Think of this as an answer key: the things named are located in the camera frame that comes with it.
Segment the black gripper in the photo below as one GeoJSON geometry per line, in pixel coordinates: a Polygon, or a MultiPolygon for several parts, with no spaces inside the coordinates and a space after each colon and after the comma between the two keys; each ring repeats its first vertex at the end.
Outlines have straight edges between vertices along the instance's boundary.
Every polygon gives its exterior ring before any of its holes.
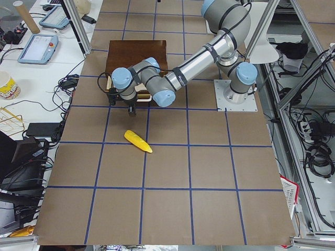
{"type": "Polygon", "coordinates": [[[128,105],[128,115],[130,117],[135,117],[136,116],[136,102],[138,99],[137,94],[135,94],[133,97],[129,98],[129,97],[125,97],[122,96],[121,94],[117,95],[117,100],[118,101],[122,101],[124,102],[126,105],[128,105]]]}

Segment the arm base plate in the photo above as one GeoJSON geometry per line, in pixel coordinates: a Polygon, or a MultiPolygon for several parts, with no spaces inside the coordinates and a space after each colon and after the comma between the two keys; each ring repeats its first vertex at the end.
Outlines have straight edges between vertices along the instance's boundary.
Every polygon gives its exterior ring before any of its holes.
{"type": "Polygon", "coordinates": [[[230,88],[231,80],[215,79],[215,95],[219,112],[257,112],[257,104],[252,86],[245,94],[234,93],[230,88]]]}

